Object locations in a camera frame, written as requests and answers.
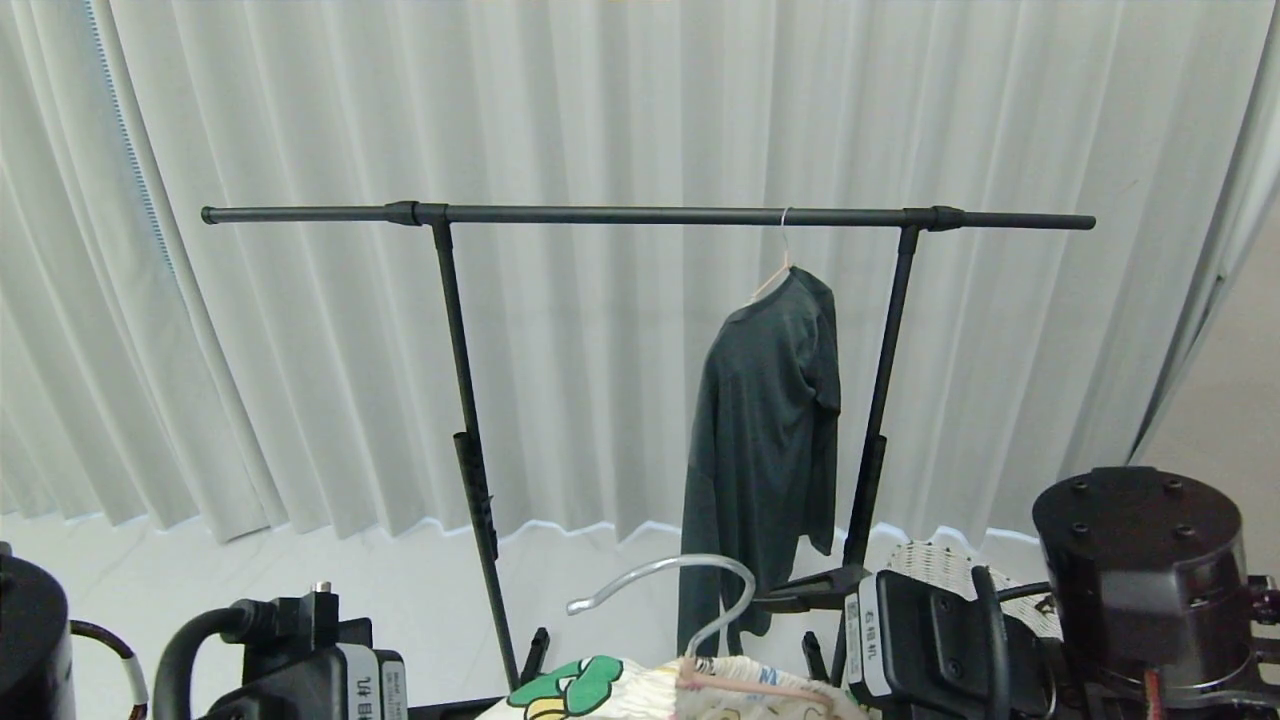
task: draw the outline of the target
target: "clothes hanger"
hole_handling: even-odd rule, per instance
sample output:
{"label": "clothes hanger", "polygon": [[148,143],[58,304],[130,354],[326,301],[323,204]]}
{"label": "clothes hanger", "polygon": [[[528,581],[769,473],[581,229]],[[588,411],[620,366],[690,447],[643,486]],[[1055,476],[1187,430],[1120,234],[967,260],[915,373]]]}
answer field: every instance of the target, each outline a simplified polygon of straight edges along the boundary
{"label": "clothes hanger", "polygon": [[605,600],[613,596],[613,593],[630,585],[631,583],[639,580],[640,578],[652,575],[659,570],[666,570],[667,568],[692,568],[692,566],[705,566],[705,568],[721,568],[730,570],[731,573],[742,578],[745,587],[742,588],[742,597],[737,598],[737,602],[732,607],[721,614],[719,618],[708,623],[703,629],[694,633],[694,637],[689,639],[689,646],[685,648],[685,655],[680,659],[680,675],[676,678],[677,688],[719,688],[723,691],[732,691],[748,694],[771,694],[780,697],[791,697],[796,700],[804,700],[808,702],[817,703],[822,706],[827,712],[827,717],[835,717],[835,702],[820,693],[803,691],[799,688],[788,688],[783,685],[765,685],[763,683],[751,683],[746,680],[732,680],[728,678],[718,678],[716,675],[707,675],[703,673],[694,671],[694,651],[701,642],[722,628],[737,620],[737,618],[746,611],[746,607],[751,605],[751,598],[755,597],[755,574],[742,565],[737,560],[724,557],[722,555],[709,555],[709,553],[687,553],[676,555],[673,557],[664,557],[662,560],[654,560],[653,562],[645,562],[639,568],[623,573],[618,578],[614,578],[611,583],[596,591],[595,594],[590,597],[581,597],[570,601],[564,606],[564,611],[568,615],[577,615],[579,612],[585,612],[593,607],[599,606]]}
{"label": "clothes hanger", "polygon": [[764,281],[764,284],[762,284],[760,287],[755,288],[755,292],[751,293],[751,299],[746,301],[748,305],[750,305],[750,304],[755,302],[756,300],[759,300],[760,293],[764,292],[764,288],[767,288],[771,284],[773,284],[773,281],[778,279],[782,275],[782,273],[786,273],[787,270],[791,269],[791,241],[787,238],[787,211],[788,210],[791,210],[791,208],[786,208],[786,209],[782,210],[782,222],[778,224],[778,228],[782,229],[782,246],[783,246],[783,251],[782,251],[782,266],[778,268],[778,272],[776,272],[772,275],[769,275],[769,279]]}

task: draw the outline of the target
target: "long-sleeve shirt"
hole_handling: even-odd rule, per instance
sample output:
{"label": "long-sleeve shirt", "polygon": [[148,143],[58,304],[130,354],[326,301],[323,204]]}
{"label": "long-sleeve shirt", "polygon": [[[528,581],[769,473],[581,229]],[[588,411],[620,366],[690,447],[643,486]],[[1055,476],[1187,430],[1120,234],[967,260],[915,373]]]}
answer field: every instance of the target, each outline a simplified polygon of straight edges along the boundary
{"label": "long-sleeve shirt", "polygon": [[[831,288],[792,268],[773,292],[724,322],[707,354],[694,410],[681,552],[739,560],[765,592],[791,577],[800,536],[831,555],[836,512],[840,372]],[[731,607],[742,582],[682,568],[677,652]],[[749,607],[727,630],[763,635],[769,615]],[[698,648],[717,652],[714,635]]]}

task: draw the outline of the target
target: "horizontal rod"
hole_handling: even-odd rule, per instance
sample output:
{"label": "horizontal rod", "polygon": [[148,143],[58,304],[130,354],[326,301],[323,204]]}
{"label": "horizontal rod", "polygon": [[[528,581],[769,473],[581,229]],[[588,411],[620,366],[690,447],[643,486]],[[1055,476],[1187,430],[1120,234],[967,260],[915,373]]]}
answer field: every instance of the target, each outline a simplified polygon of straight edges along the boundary
{"label": "horizontal rod", "polygon": [[404,225],[439,223],[648,224],[648,225],[787,225],[916,227],[945,231],[960,227],[1087,231],[1092,215],[1037,213],[966,213],[955,208],[844,210],[810,208],[590,208],[550,205],[388,205],[319,208],[205,208],[200,217],[218,223],[388,222]]}

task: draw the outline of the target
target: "white tile floor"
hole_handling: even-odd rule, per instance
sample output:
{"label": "white tile floor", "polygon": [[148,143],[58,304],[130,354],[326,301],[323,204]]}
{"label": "white tile floor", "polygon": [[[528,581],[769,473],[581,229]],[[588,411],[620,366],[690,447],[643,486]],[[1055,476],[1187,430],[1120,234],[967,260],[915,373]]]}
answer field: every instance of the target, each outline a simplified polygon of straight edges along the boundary
{"label": "white tile floor", "polygon": [[[399,538],[369,530],[338,541],[330,530],[305,536],[262,532],[216,544],[198,521],[157,532],[146,520],[111,528],[101,518],[0,518],[0,538],[15,555],[54,574],[72,615],[115,630],[142,659],[148,683],[164,644],[192,616],[241,597],[303,594],[329,580],[343,618],[369,616],[375,646],[396,650],[408,669],[410,701],[426,705],[502,694],[504,682],[470,532],[422,525]],[[641,529],[618,543],[612,529],[566,536],[530,527],[500,546],[499,575],[517,659],[539,626],[552,634],[547,667],[593,653],[660,664],[675,655],[675,571],[618,593],[596,610],[567,618],[564,602],[595,592],[641,562],[675,555],[672,532]],[[801,543],[796,575],[832,568]],[[800,637],[814,629],[832,647],[831,612],[778,616],[765,638],[746,635],[749,655],[804,673]],[[81,719],[114,720],[128,706],[118,662],[91,641],[74,641],[74,683]],[[193,701],[206,710],[238,685],[239,653],[206,643],[196,669]]]}

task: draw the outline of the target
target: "black metal garment rack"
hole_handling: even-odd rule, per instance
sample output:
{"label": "black metal garment rack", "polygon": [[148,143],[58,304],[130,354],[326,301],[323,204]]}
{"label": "black metal garment rack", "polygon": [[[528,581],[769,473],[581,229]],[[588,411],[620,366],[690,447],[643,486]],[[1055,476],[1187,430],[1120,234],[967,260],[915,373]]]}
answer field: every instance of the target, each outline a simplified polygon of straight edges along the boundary
{"label": "black metal garment rack", "polygon": [[[458,375],[458,395],[462,400],[465,429],[453,436],[462,484],[466,492],[471,527],[480,553],[489,607],[493,612],[498,648],[502,652],[507,684],[516,689],[540,673],[549,642],[547,629],[539,628],[521,673],[516,670],[516,656],[511,644],[507,609],[498,582],[498,534],[493,525],[489,483],[485,475],[484,451],[480,443],[480,423],[476,418],[475,389],[471,379],[471,361],[467,355],[466,332],[462,325],[462,300],[458,295],[458,275],[453,258],[456,223],[506,224],[649,224],[649,225],[778,225],[786,213],[787,225],[809,227],[883,227],[900,228],[897,265],[890,292],[888,318],[881,343],[872,392],[867,437],[863,442],[858,470],[858,489],[849,520],[844,564],[861,564],[867,553],[867,538],[872,528],[876,495],[879,488],[881,468],[887,439],[881,434],[884,418],[884,398],[888,395],[893,352],[897,347],[906,283],[911,274],[911,260],[922,232],[941,232],[964,227],[980,228],[1039,228],[1089,229],[1094,218],[1088,215],[1044,215],[1025,213],[968,213],[955,208],[906,208],[901,210],[845,210],[790,208],[586,208],[586,206],[518,206],[518,205],[447,205],[442,202],[416,202],[406,200],[387,205],[317,206],[317,208],[205,208],[201,218],[209,224],[219,223],[297,223],[297,222],[387,222],[401,225],[430,227],[435,237],[440,279],[444,287],[444,305],[453,343],[453,363]],[[844,641],[844,623],[840,624]],[[842,642],[837,641],[836,661],[831,675],[838,683],[844,666]],[[810,674],[826,676],[822,657],[813,633],[805,637],[805,657]]]}

